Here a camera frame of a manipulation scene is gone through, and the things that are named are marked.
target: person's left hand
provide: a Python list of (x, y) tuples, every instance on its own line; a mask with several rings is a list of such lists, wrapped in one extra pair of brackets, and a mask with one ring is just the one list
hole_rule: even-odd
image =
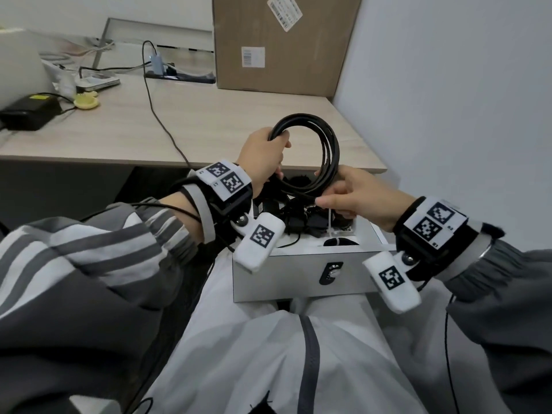
[(284, 159), (284, 148), (292, 146), (289, 142), (289, 132), (284, 131), (276, 139), (268, 141), (271, 131), (272, 128), (265, 127), (249, 135), (236, 161), (251, 178), (253, 198), (260, 194), (263, 185), (272, 174), (277, 174), (280, 179), (284, 177), (281, 162)]

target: barcode sticker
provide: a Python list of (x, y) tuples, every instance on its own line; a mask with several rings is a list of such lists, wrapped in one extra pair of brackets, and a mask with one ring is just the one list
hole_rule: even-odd
[(265, 47), (242, 46), (243, 68), (264, 68)]
[(268, 0), (267, 4), (286, 32), (303, 17), (295, 0)]

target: cable coil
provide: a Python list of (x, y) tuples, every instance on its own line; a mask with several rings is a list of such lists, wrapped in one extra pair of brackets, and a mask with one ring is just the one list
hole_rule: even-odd
[(318, 116), (306, 113), (289, 115), (280, 120), (272, 129), (272, 132), (268, 136), (268, 140), (271, 141), (275, 139), (292, 126), (307, 127), (314, 131), (320, 138), (322, 144), (322, 165), (320, 166), (320, 173), (315, 180), (304, 187), (294, 186), (287, 181), (280, 180), (275, 175), (272, 176), (271, 180), (288, 195), (314, 200), (330, 186), (337, 174), (340, 163), (340, 145), (337, 142), (334, 130), (328, 123)]

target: black power adapter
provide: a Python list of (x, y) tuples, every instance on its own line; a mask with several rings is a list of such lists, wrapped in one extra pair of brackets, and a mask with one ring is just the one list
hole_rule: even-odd
[(0, 121), (10, 131), (38, 131), (61, 111), (56, 97), (33, 94), (0, 111)]

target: desk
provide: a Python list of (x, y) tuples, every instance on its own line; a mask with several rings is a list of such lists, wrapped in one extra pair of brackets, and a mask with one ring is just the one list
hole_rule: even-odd
[[(0, 132), (0, 159), (185, 166), (150, 111), (141, 76), (100, 93), (100, 107), (58, 116), (37, 132)], [(297, 112), (326, 120), (340, 143), (342, 164), (383, 173), (386, 167), (323, 97), (219, 90), (212, 85), (148, 80), (154, 108), (194, 167), (237, 159), (247, 136)], [(293, 148), (284, 169), (314, 170), (321, 163), (318, 137), (291, 128)]]

